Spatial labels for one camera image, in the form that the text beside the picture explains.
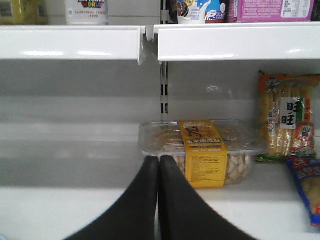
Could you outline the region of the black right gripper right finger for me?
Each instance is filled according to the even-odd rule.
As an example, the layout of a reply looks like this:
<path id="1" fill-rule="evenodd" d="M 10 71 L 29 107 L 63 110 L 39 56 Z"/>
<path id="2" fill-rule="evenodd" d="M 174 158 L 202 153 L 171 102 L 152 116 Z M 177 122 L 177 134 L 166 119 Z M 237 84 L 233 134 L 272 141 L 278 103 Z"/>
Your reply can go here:
<path id="1" fill-rule="evenodd" d="M 169 155 L 159 160 L 158 207 L 162 240 L 254 239 L 213 210 Z"/>

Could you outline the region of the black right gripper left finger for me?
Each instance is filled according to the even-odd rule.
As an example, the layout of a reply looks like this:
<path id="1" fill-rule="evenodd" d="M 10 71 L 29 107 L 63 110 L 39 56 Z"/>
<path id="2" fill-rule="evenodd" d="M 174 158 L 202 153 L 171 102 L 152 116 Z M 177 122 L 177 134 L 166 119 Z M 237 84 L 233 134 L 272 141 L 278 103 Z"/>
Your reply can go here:
<path id="1" fill-rule="evenodd" d="M 159 159 L 145 157 L 129 187 L 101 216 L 68 240 L 154 240 Z"/>

